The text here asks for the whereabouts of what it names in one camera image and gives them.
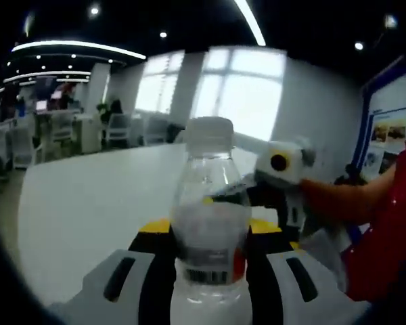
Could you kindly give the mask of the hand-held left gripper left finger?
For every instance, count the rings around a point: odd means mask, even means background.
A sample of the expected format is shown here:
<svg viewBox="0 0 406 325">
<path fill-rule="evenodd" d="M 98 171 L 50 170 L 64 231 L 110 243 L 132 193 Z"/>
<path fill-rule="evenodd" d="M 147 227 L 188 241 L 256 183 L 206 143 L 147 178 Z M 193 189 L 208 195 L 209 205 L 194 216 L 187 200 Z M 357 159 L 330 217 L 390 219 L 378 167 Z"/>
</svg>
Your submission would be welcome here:
<svg viewBox="0 0 406 325">
<path fill-rule="evenodd" d="M 169 220 L 151 221 L 84 276 L 73 298 L 48 309 L 63 324 L 170 324 L 175 253 Z"/>
</svg>

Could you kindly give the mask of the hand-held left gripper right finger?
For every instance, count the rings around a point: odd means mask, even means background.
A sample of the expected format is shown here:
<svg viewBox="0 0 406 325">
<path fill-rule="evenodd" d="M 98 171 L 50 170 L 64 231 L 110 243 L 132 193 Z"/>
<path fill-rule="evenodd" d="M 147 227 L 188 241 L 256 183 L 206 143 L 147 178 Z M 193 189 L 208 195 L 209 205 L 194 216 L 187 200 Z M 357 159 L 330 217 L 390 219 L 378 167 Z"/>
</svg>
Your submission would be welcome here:
<svg viewBox="0 0 406 325">
<path fill-rule="evenodd" d="M 333 272 L 261 219 L 250 224 L 246 279 L 253 324 L 355 324 L 369 307 L 347 297 Z"/>
</svg>

